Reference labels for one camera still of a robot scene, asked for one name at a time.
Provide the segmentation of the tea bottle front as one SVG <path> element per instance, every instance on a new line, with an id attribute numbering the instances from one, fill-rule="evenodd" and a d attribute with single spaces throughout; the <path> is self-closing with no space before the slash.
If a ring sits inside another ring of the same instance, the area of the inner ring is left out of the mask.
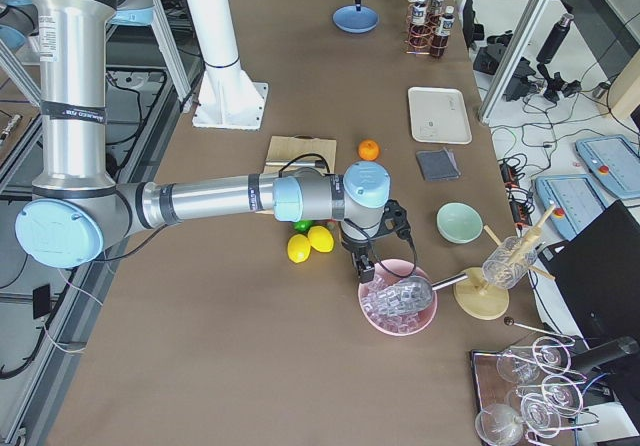
<path id="1" fill-rule="evenodd" d="M 431 57 L 441 58 L 444 55 L 454 22 L 454 7 L 446 6 L 432 36 L 429 52 Z"/>

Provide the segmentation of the metal ice scoop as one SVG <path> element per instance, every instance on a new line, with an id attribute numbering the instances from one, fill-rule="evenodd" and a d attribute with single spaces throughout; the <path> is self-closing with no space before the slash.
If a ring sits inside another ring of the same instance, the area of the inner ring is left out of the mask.
<path id="1" fill-rule="evenodd" d="M 392 311 L 400 315 L 421 312 L 433 303 L 436 291 L 467 278 L 466 273 L 460 273 L 434 284 L 419 275 L 404 278 L 393 286 L 394 292 L 398 294 L 398 303 L 392 306 Z"/>

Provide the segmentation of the green ceramic bowl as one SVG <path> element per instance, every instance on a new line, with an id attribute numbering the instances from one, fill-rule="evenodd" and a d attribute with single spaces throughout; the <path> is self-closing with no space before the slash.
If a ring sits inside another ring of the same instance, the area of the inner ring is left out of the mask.
<path id="1" fill-rule="evenodd" d="M 447 203 L 436 214 L 440 235 L 454 244 L 468 244 L 483 231 L 484 222 L 479 213 L 464 203 Z"/>

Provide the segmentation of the orange mandarin fruit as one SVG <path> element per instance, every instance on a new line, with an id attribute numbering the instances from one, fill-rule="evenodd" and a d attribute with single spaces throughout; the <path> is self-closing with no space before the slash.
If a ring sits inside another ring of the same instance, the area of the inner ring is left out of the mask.
<path id="1" fill-rule="evenodd" d="M 381 154 L 381 148 L 375 140 L 364 139 L 358 144 L 357 152 L 360 159 L 375 161 Z"/>

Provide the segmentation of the blue teach pendant far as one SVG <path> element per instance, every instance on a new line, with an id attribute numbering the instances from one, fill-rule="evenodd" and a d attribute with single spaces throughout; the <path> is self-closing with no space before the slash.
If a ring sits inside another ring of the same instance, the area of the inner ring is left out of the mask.
<path id="1" fill-rule="evenodd" d="M 639 155 L 623 135 L 582 139 L 577 154 L 594 177 L 619 199 L 639 198 Z"/>

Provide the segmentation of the blue teach pendant near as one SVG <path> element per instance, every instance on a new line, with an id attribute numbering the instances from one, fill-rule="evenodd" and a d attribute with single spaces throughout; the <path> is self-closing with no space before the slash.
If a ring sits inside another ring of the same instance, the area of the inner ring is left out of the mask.
<path id="1" fill-rule="evenodd" d="M 551 222 L 566 240 L 574 239 L 616 199 L 591 174 L 539 176 L 533 184 L 542 207 L 554 205 Z"/>

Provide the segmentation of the grey folded cloth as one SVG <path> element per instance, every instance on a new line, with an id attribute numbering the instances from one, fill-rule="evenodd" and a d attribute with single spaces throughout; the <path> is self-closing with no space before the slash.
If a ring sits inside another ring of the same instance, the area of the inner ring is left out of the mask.
<path id="1" fill-rule="evenodd" d="M 425 181 L 448 181 L 461 175 L 454 154 L 447 148 L 437 151 L 419 151 L 416 159 Z"/>

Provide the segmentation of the yellow lemon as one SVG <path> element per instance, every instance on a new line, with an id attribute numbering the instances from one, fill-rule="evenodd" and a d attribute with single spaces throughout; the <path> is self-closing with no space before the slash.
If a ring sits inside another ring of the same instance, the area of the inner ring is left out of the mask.
<path id="1" fill-rule="evenodd" d="M 307 232 L 310 246 L 321 253 L 332 252 L 335 246 L 334 237 L 325 226 L 312 226 Z"/>
<path id="2" fill-rule="evenodd" d="M 306 235 L 295 234 L 291 236 L 287 243 L 287 256 L 295 264 L 300 264 L 308 260 L 311 253 L 311 244 Z"/>

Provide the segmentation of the wooden cup stand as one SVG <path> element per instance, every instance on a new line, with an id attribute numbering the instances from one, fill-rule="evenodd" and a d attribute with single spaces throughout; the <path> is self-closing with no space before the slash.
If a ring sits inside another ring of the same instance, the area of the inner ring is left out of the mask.
<path id="1" fill-rule="evenodd" d="M 530 227 L 522 237 L 520 249 L 532 246 L 535 249 L 540 244 L 542 226 L 554 212 L 551 205 L 542 215 L 540 220 Z M 500 240 L 489 226 L 484 226 L 485 232 L 497 244 L 497 247 L 505 240 Z M 469 315 L 481 320 L 494 320 L 502 316 L 509 306 L 509 293 L 490 284 L 482 273 L 481 267 L 472 267 L 464 270 L 468 278 L 454 286 L 454 297 L 459 306 Z"/>

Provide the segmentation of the steel muddler black tip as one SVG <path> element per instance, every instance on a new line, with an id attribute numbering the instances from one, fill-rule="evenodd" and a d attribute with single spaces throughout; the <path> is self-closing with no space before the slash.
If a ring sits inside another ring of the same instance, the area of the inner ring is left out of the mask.
<path id="1" fill-rule="evenodd" d="M 324 163 L 319 159 L 313 159 L 313 160 L 298 159 L 298 160 L 289 160 L 289 161 L 271 160 L 271 161 L 267 161 L 265 165 L 268 167 L 278 167 L 278 168 L 283 168 L 285 166 L 321 168 L 324 165 Z"/>

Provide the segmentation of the yellow lemon upper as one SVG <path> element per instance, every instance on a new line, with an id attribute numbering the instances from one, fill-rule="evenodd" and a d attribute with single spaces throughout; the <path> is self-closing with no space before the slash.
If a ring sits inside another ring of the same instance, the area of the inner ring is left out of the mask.
<path id="1" fill-rule="evenodd" d="M 325 226 L 312 226 L 307 232 L 310 246 L 321 253 L 332 252 L 335 246 L 334 237 Z"/>

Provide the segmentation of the pink bowl of ice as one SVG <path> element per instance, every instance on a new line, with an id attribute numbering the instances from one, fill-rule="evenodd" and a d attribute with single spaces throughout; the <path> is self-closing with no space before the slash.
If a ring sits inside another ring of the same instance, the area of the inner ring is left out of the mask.
<path id="1" fill-rule="evenodd" d="M 375 265 L 374 279 L 361 283 L 358 301 L 365 319 L 379 331 L 391 336 L 409 336 L 424 330 L 435 318 L 438 296 L 432 294 L 431 303 L 423 304 L 409 286 L 396 287 L 402 276 L 410 273 L 427 278 L 419 267 L 402 259 L 386 259 Z"/>

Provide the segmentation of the glass cup on stand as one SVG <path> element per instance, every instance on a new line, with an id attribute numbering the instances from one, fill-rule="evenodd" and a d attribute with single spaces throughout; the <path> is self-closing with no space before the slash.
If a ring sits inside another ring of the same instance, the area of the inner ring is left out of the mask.
<path id="1" fill-rule="evenodd" d="M 535 249 L 520 249 L 522 239 L 511 236 L 485 260 L 482 265 L 484 278 L 493 286 L 508 290 L 514 287 L 537 260 Z"/>

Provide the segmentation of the blue round plate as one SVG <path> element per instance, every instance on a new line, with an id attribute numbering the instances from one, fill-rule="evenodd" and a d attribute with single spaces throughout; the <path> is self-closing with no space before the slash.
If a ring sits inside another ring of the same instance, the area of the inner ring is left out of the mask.
<path id="1" fill-rule="evenodd" d="M 333 23 L 341 31 L 351 34 L 364 34 L 376 28 L 379 15 L 371 8 L 355 5 L 343 6 L 332 16 Z"/>

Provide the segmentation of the wine glass rack tray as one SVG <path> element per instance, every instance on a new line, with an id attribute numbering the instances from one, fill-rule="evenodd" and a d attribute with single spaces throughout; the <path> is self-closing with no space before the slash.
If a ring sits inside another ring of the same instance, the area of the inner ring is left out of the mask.
<path id="1" fill-rule="evenodd" d="M 573 369 L 566 336 L 543 335 L 530 345 L 469 353 L 484 445 L 547 445 L 564 433 L 595 426 L 584 403 L 587 378 Z"/>

